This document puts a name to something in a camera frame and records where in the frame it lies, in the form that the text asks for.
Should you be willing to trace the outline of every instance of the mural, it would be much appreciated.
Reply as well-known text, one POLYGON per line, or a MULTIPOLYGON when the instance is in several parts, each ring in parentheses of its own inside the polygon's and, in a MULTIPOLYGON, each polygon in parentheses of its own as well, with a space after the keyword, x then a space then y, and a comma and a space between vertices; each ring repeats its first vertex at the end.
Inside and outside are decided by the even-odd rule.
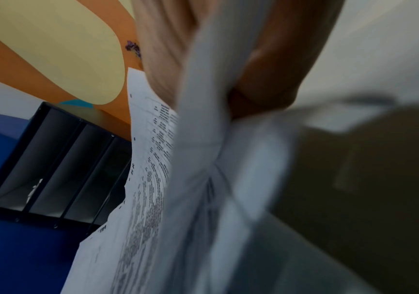
POLYGON ((0 0, 0 125, 42 101, 130 123, 126 71, 142 70, 126 48, 138 42, 132 15, 130 0, 0 0))

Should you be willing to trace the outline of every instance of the teal painted shape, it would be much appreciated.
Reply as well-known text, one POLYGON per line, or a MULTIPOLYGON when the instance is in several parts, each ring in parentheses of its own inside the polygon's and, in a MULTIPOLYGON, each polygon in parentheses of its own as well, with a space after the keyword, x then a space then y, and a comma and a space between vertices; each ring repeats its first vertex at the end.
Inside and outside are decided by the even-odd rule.
POLYGON ((61 104, 67 104, 67 105, 75 105, 75 106, 82 106, 82 107, 93 108, 93 104, 88 103, 88 102, 85 102, 85 101, 80 100, 80 99, 74 99, 74 100, 64 101, 64 102, 61 102, 61 104))

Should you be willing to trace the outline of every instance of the compartment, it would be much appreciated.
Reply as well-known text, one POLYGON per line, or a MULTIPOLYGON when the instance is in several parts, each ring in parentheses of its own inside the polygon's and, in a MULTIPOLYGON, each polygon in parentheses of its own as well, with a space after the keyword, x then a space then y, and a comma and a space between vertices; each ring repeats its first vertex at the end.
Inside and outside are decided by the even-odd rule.
POLYGON ((92 223, 131 158, 131 143, 115 138, 65 215, 92 223))
POLYGON ((125 199, 125 183, 127 182, 128 173, 130 171, 129 166, 127 165, 124 171, 122 172, 121 177, 115 183, 111 192, 109 193, 109 198, 106 199, 106 203, 102 207, 101 211, 98 214, 98 217, 94 221, 95 225, 102 226, 108 220, 109 214, 124 201, 125 199))
POLYGON ((50 110, 24 153, 0 187, 0 207, 22 211, 28 195, 45 176, 79 122, 50 110))
POLYGON ((30 212, 60 217, 110 138, 111 135, 101 129, 86 125, 30 212))

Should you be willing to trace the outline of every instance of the human hand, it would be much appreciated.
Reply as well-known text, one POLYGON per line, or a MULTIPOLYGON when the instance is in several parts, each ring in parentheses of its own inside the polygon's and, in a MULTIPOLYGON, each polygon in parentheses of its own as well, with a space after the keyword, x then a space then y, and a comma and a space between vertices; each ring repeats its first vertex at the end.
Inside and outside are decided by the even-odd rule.
MULTIPOLYGON (((172 108, 195 32, 221 0, 132 0, 143 68, 172 108)), ((321 52, 344 0, 277 0, 240 80, 234 117, 291 105, 321 52)))

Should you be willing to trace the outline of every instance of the file organizer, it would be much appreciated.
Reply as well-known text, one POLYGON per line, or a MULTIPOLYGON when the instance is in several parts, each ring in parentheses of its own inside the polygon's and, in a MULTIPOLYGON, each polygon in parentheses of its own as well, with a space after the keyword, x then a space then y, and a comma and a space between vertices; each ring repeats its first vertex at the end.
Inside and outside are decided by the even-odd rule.
POLYGON ((124 201, 131 156, 129 124, 44 102, 0 168, 0 219, 91 232, 124 201))

